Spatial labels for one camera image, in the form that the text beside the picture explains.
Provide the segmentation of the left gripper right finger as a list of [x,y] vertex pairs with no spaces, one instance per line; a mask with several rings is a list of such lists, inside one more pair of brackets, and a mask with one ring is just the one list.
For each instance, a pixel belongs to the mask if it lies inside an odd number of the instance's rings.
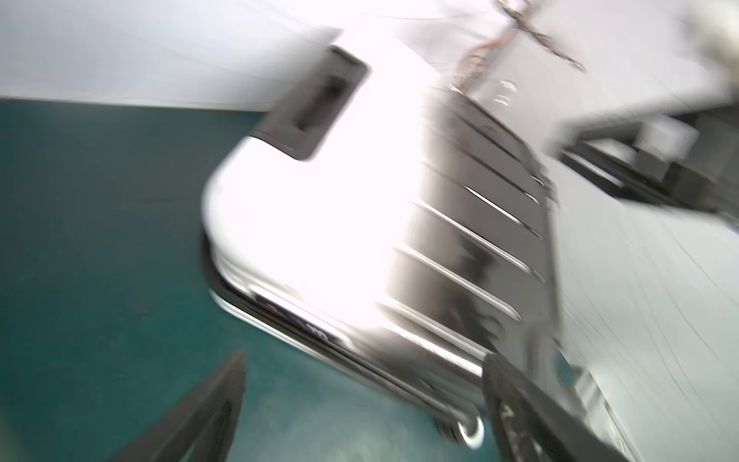
[[625,461],[505,357],[489,353],[482,391],[502,461]]

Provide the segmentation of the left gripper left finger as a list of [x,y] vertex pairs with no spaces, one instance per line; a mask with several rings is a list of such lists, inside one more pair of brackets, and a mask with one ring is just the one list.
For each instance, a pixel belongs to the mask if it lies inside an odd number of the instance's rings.
[[246,394],[246,355],[234,352],[111,461],[224,461]]

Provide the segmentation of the silver black hardshell suitcase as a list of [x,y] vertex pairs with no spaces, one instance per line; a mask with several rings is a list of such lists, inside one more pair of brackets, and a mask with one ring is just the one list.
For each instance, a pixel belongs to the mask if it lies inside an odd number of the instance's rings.
[[528,145],[394,38],[342,32],[202,198],[232,316],[483,441],[483,363],[553,398],[552,190]]

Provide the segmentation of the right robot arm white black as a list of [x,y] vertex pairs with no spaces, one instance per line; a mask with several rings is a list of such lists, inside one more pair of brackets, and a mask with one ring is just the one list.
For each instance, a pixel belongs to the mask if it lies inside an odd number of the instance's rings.
[[738,100],[578,121],[554,157],[612,198],[738,224]]

